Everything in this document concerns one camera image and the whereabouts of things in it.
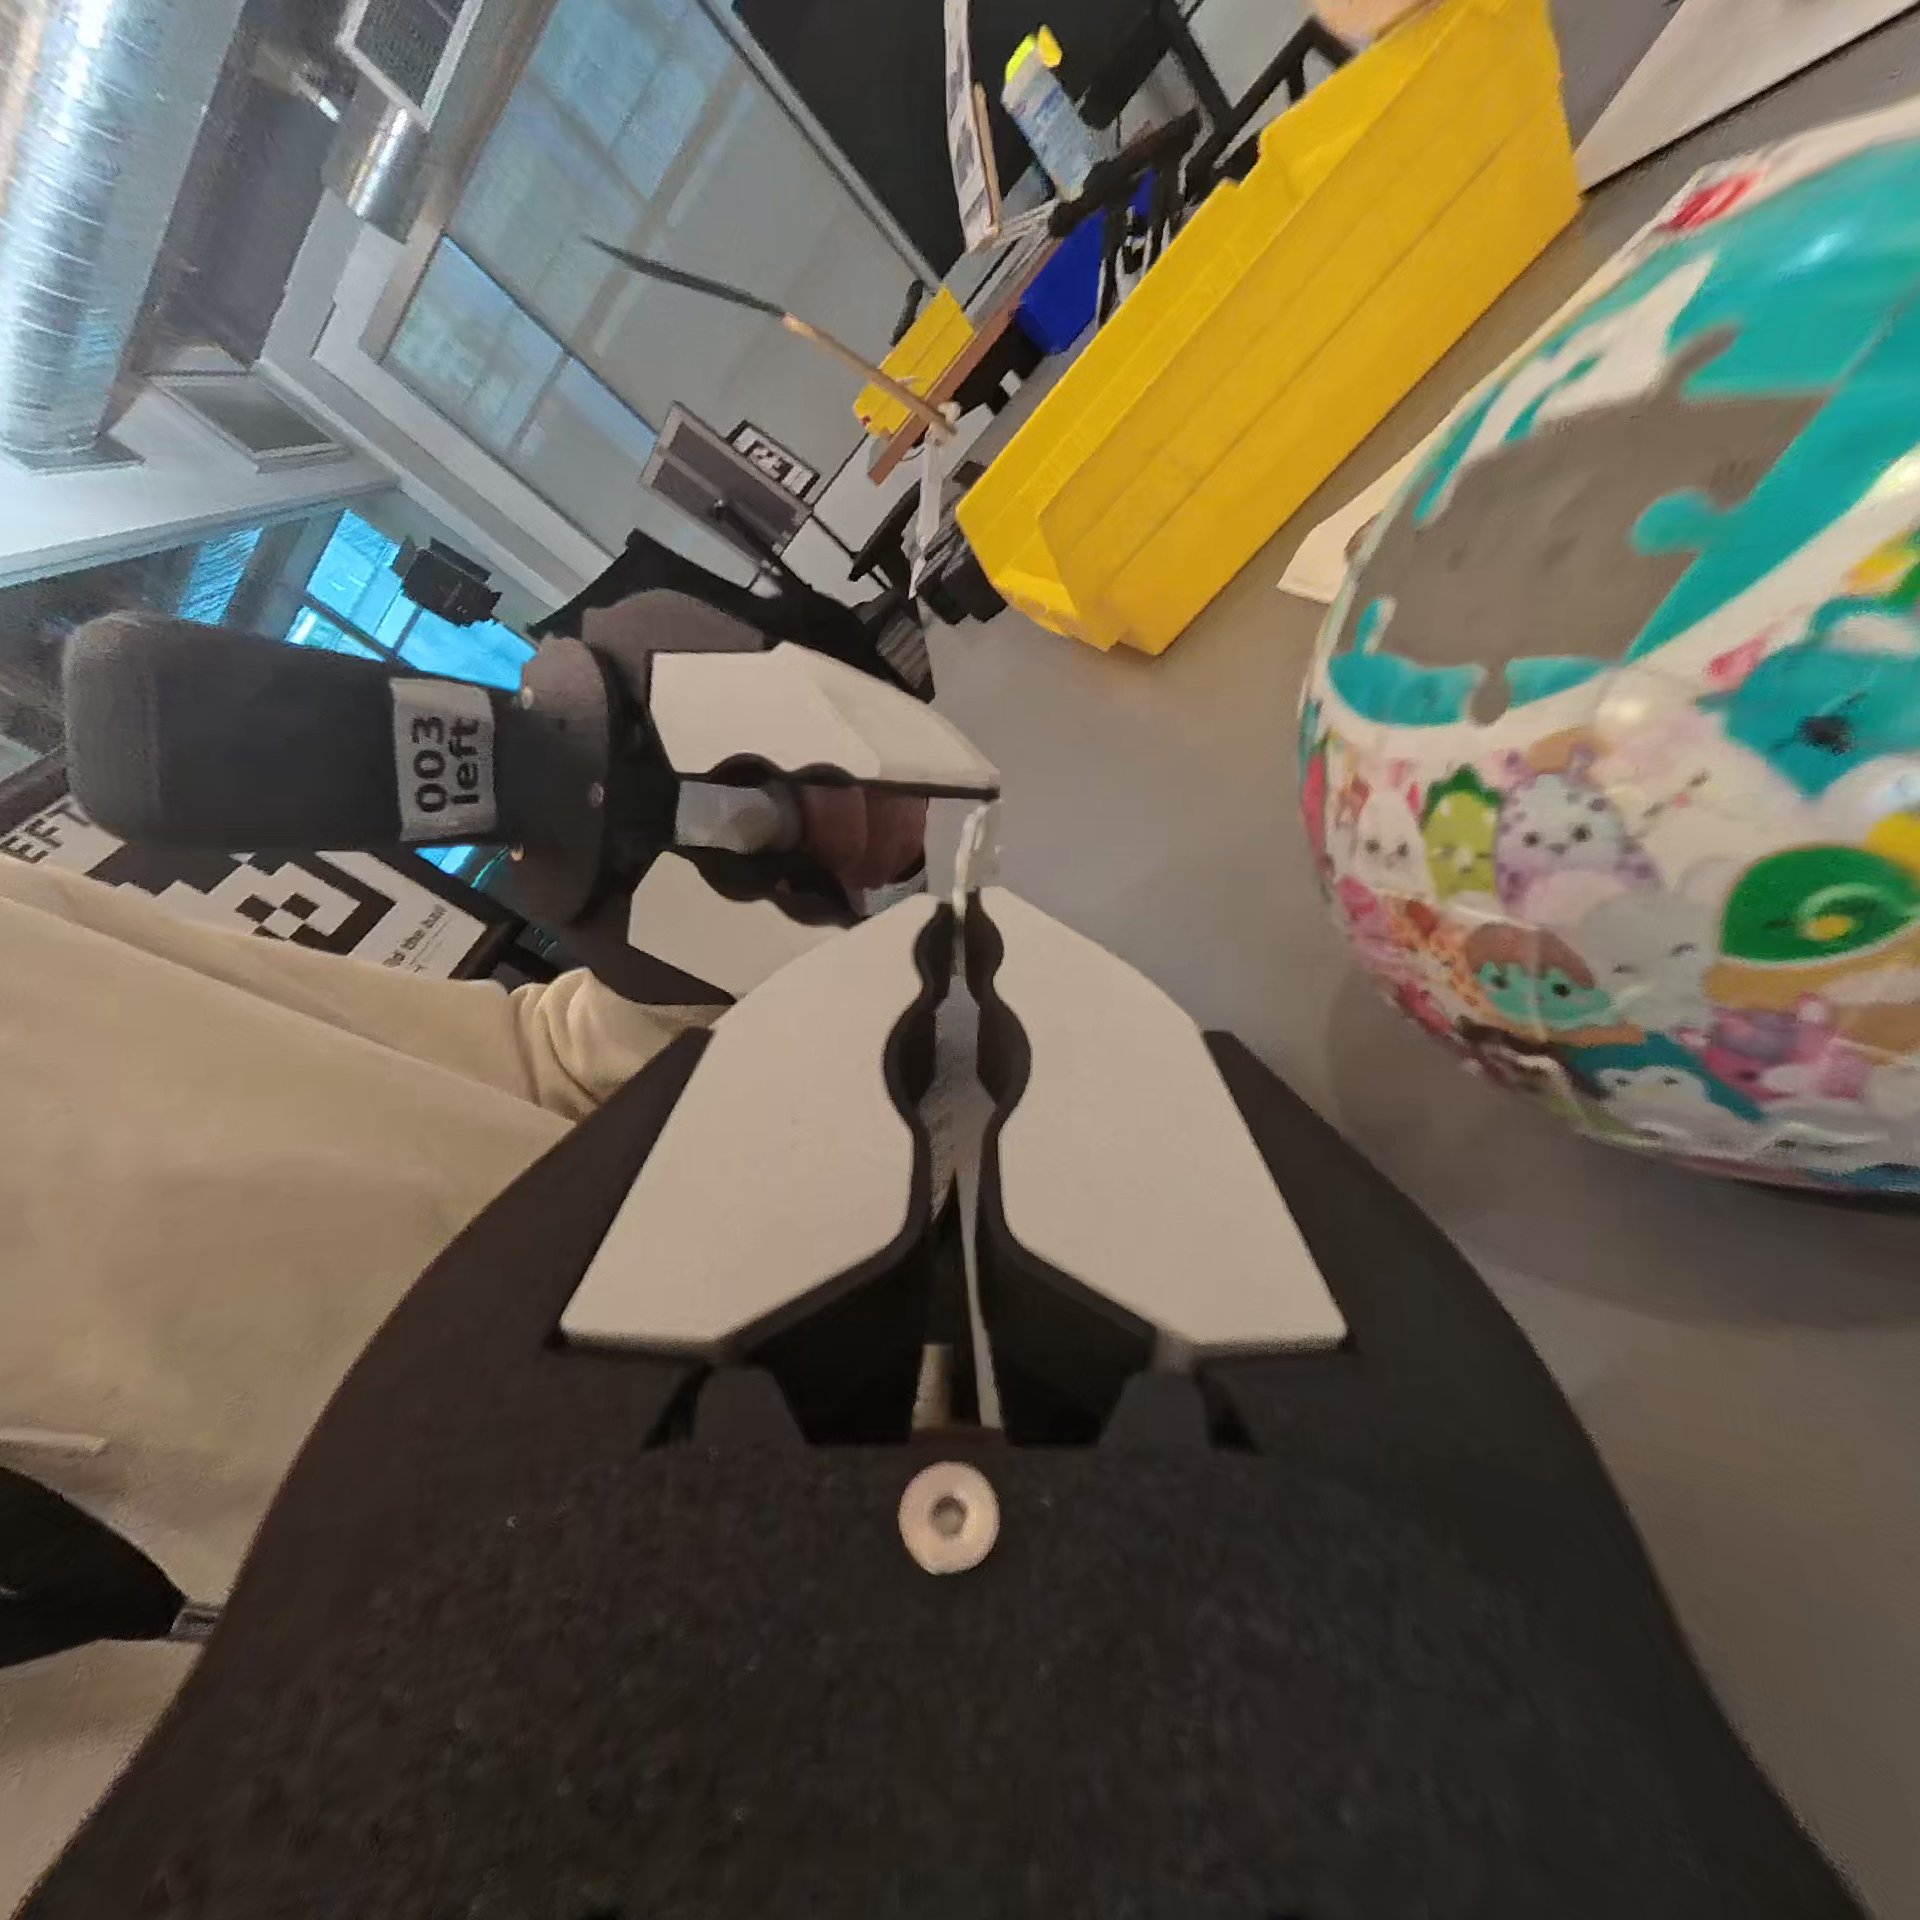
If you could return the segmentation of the plain white paper sheet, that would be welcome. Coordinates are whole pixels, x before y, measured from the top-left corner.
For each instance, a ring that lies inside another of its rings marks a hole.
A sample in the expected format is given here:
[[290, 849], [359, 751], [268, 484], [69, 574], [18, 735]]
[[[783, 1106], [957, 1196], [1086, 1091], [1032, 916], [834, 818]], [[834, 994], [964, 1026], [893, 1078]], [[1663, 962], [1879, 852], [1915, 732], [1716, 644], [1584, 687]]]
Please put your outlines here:
[[1913, 0], [1664, 2], [1664, 24], [1624, 77], [1610, 79], [1595, 108], [1568, 108], [1581, 191], [1622, 179], [1907, 13]]

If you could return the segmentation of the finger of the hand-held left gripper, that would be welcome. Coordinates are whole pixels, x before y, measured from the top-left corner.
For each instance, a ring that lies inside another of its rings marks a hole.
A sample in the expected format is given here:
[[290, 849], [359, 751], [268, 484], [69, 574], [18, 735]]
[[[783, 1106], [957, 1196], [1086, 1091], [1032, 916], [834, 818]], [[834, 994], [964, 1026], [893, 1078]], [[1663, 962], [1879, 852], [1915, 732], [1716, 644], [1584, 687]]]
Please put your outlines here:
[[943, 713], [805, 645], [658, 652], [647, 719], [684, 778], [999, 798], [999, 767]]
[[681, 789], [676, 845], [707, 852], [792, 852], [805, 814], [792, 789]]

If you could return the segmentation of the colourful puzzle ball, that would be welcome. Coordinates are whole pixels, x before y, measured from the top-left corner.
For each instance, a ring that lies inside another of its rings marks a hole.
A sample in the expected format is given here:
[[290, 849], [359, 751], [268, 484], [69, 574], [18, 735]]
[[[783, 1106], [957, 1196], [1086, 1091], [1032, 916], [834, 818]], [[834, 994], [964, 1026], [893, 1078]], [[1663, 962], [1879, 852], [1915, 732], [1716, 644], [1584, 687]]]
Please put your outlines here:
[[1371, 517], [1301, 696], [1357, 968], [1563, 1127], [1915, 1204], [1915, 99], [1698, 169]]

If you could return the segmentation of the blue bin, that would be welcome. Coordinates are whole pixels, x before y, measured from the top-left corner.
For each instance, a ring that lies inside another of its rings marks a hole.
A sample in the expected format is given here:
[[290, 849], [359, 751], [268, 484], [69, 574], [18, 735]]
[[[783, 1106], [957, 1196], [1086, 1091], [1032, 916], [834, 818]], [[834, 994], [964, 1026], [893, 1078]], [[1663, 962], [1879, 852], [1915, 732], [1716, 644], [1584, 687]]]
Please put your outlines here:
[[[1035, 351], [1058, 355], [1095, 323], [1104, 287], [1104, 215], [1078, 223], [1032, 277], [1021, 297], [1021, 328]], [[1116, 302], [1132, 294], [1147, 271], [1147, 200], [1128, 205], [1116, 250]]]

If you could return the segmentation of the silver ventilation duct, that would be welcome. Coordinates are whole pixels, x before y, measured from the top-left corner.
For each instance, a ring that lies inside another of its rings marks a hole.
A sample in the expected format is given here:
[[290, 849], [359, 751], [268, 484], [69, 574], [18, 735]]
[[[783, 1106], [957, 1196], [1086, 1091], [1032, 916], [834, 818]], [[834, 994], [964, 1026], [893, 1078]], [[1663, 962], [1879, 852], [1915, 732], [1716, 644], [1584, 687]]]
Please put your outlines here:
[[92, 465], [170, 337], [247, 355], [318, 200], [334, 2], [0, 8], [0, 443]]

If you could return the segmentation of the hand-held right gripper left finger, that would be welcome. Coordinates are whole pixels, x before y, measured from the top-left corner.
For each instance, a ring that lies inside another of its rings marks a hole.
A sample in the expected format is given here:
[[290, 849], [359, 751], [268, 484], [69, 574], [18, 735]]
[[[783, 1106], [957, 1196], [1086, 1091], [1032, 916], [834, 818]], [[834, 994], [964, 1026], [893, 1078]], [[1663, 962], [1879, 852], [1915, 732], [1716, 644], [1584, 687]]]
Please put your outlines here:
[[557, 1319], [571, 1344], [722, 1363], [927, 1223], [932, 1147], [896, 1044], [940, 1011], [945, 900], [792, 959], [710, 1032]]

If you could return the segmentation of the person's left hand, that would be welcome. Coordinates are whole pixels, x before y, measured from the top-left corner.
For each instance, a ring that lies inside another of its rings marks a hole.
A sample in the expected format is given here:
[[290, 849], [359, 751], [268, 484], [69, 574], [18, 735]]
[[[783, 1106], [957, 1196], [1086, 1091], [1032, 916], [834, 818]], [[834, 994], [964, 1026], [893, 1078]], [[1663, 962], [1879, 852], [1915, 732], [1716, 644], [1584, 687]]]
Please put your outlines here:
[[800, 784], [800, 852], [851, 894], [877, 894], [927, 871], [927, 798]]

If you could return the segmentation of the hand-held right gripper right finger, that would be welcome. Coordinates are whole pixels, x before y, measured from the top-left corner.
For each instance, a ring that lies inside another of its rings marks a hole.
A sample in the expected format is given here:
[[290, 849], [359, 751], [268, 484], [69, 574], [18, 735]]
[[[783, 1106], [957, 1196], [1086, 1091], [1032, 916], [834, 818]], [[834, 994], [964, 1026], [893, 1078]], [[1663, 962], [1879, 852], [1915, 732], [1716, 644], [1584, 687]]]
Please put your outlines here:
[[1188, 1011], [1003, 885], [965, 931], [977, 1038], [1006, 1014], [1029, 1047], [994, 1133], [1012, 1253], [1173, 1367], [1342, 1344], [1346, 1313]]

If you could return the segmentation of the white puzzle piece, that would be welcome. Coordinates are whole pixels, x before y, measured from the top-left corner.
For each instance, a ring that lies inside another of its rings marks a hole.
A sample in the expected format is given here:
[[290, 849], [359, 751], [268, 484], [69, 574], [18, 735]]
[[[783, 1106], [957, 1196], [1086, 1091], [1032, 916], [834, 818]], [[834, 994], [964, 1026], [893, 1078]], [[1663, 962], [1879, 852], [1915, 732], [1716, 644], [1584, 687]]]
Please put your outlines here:
[[994, 880], [999, 868], [999, 802], [984, 802], [965, 814], [951, 860], [945, 908], [956, 925], [956, 946], [965, 941], [965, 916], [984, 885]]

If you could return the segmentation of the black and white marker board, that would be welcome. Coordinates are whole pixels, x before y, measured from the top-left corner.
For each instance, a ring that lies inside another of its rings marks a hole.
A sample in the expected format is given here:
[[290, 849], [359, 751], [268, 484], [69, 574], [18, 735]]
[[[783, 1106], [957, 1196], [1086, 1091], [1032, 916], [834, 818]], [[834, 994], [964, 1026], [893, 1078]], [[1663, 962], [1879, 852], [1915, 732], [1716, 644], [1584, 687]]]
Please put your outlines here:
[[513, 908], [443, 868], [376, 852], [164, 852], [98, 829], [73, 798], [4, 820], [9, 860], [140, 894], [166, 914], [421, 980], [485, 980]]

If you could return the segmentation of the person's left forearm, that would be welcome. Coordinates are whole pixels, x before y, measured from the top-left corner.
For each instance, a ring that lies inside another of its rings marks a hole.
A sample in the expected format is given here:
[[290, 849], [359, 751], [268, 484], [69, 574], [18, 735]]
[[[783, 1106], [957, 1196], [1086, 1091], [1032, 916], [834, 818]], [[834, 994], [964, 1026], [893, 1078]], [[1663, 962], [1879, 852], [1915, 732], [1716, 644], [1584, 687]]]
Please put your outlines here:
[[639, 1004], [585, 968], [513, 992], [327, 955], [296, 955], [287, 968], [316, 1014], [388, 1058], [561, 1118], [596, 1116], [676, 1038], [722, 1014], [720, 1004]]

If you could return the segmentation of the small yellow bin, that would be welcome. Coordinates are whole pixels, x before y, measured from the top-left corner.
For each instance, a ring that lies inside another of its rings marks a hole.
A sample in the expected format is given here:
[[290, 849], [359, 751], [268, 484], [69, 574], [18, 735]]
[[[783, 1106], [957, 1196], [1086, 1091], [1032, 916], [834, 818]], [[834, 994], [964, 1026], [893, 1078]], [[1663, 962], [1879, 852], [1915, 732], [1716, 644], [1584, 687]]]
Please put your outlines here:
[[[956, 297], [951, 287], [940, 287], [918, 308], [913, 323], [893, 338], [877, 363], [887, 380], [932, 397], [936, 384], [971, 351], [977, 338], [971, 311]], [[853, 418], [869, 436], [893, 436], [909, 425], [909, 408], [883, 384], [866, 384], [853, 399]]]

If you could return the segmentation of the large yellow storage bin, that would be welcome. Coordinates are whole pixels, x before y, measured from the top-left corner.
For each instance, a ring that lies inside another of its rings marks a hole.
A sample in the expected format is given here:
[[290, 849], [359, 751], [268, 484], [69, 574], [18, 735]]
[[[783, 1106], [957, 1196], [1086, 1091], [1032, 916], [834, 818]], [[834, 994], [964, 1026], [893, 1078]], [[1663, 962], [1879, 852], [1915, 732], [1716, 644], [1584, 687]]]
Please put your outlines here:
[[1430, 2], [1261, 129], [957, 503], [999, 598], [1163, 656], [1581, 205], [1544, 0]]

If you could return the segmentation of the printed instruction sheet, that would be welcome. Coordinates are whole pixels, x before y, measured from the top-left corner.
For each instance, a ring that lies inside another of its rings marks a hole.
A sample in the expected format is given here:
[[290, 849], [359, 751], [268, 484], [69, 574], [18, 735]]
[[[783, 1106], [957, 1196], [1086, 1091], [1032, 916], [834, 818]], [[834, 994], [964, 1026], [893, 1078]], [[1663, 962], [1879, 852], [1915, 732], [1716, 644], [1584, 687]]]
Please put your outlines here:
[[1325, 521], [1317, 521], [1301, 538], [1293, 557], [1284, 562], [1284, 569], [1277, 576], [1277, 590], [1284, 598], [1298, 598], [1298, 602], [1310, 602], [1310, 605], [1332, 605], [1342, 590], [1355, 546], [1365, 538], [1365, 528], [1390, 506], [1390, 494], [1396, 489], [1355, 494], [1342, 508], [1334, 508]]

